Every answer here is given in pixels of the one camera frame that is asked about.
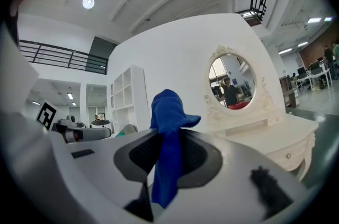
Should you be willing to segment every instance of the shelf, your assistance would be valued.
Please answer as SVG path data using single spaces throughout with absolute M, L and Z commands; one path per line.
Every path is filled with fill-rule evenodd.
M 119 75 L 117 79 L 114 80 L 114 93 L 116 94 L 118 91 L 122 90 L 122 74 Z
M 115 109 L 119 109 L 119 108 L 124 107 L 123 90 L 121 90 L 120 92 L 118 92 L 114 95 L 114 100 L 115 100 Z
M 125 105 L 133 104 L 132 86 L 128 86 L 123 90 L 123 98 Z
M 111 106 L 112 106 L 112 109 L 114 109 L 114 96 L 111 96 Z
M 119 92 L 123 91 L 123 88 L 115 92 L 115 95 L 117 95 Z
M 123 73 L 123 86 L 127 87 L 130 84 L 131 84 L 131 68 L 129 68 Z
M 114 122 L 113 123 L 113 128 L 114 128 L 114 133 L 118 134 L 120 131 L 119 131 L 119 125 L 117 122 Z
M 133 107 L 133 104 L 129 104 L 129 105 L 124 105 L 123 107 L 117 108 L 116 110 L 121 110 L 121 109 L 125 109 L 125 108 L 130 108 Z
M 117 119 L 119 123 L 119 129 L 123 129 L 126 125 L 130 124 L 128 118 L 128 109 L 119 109 L 117 110 Z
M 117 112 L 116 111 L 112 111 L 112 117 L 113 117 L 113 123 L 118 123 Z

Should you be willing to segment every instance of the white cabinet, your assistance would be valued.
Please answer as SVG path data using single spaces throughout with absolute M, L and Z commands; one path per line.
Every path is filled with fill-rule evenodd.
M 111 84 L 114 135 L 132 124 L 138 131 L 150 127 L 144 70 L 132 65 Z

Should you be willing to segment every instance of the desk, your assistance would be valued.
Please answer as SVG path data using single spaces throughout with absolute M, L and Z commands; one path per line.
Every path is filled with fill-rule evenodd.
M 317 77 L 320 77 L 321 75 L 325 74 L 326 76 L 326 81 L 327 81 L 327 88 L 329 89 L 329 82 L 328 82 L 328 77 L 327 77 L 327 74 L 329 75 L 329 79 L 331 80 L 331 86 L 333 86 L 333 83 L 332 83 L 332 77 L 331 77 L 331 74 L 329 72 L 329 69 L 327 69 L 326 71 L 322 72 L 322 73 L 319 73 L 319 74 L 316 74 L 316 75 L 309 75 L 309 76 L 306 76 L 305 78 L 302 78 L 302 79 L 299 79 L 298 81 L 299 82 L 302 82 L 302 81 L 305 81 L 306 79 L 309 79 L 310 83 L 311 83 L 311 90 L 313 90 L 313 84 L 312 84 L 312 79 L 313 78 L 317 78 Z
M 297 174 L 301 181 L 311 164 L 318 126 L 315 121 L 286 114 L 281 122 L 271 126 L 246 128 L 236 134 L 230 130 L 209 134 L 256 149 L 287 171 L 301 166 Z

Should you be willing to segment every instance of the ceiling light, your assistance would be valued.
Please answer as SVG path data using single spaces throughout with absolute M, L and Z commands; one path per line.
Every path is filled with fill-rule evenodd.
M 322 18 L 310 18 L 307 23 L 318 23 L 322 20 Z
M 84 8 L 90 9 L 94 6 L 94 0 L 83 0 Z
M 304 46 L 306 44 L 308 44 L 308 41 L 298 44 L 298 47 Z
M 290 51 L 292 51 L 292 48 L 283 50 L 283 51 L 279 52 L 279 54 L 282 55 L 283 53 L 287 53 L 287 52 L 290 52 Z

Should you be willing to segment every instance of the blue cloth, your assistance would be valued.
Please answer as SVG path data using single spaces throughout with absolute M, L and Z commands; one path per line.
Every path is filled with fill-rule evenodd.
M 166 208 L 177 193 L 177 180 L 183 175 L 180 127 L 193 127 L 200 116 L 186 115 L 180 97 L 169 89 L 156 95 L 152 102 L 151 128 L 162 135 L 159 159 L 155 165 L 152 202 Z

